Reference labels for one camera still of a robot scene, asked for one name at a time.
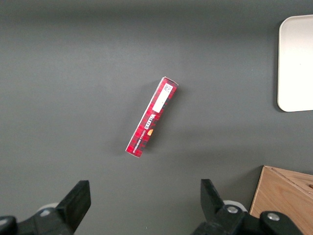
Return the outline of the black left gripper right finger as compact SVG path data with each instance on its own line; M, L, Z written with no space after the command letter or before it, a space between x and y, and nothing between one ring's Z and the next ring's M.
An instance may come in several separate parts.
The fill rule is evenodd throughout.
M194 235L301 235L285 214L264 211L256 218L234 204L225 204L209 179L201 180L201 208L206 221Z

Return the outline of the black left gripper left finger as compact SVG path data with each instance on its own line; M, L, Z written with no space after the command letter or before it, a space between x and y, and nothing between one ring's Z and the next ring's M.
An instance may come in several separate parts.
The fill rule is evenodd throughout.
M88 180L79 181L59 203L41 207L19 222L12 215L0 217L2 235L73 235L91 206Z

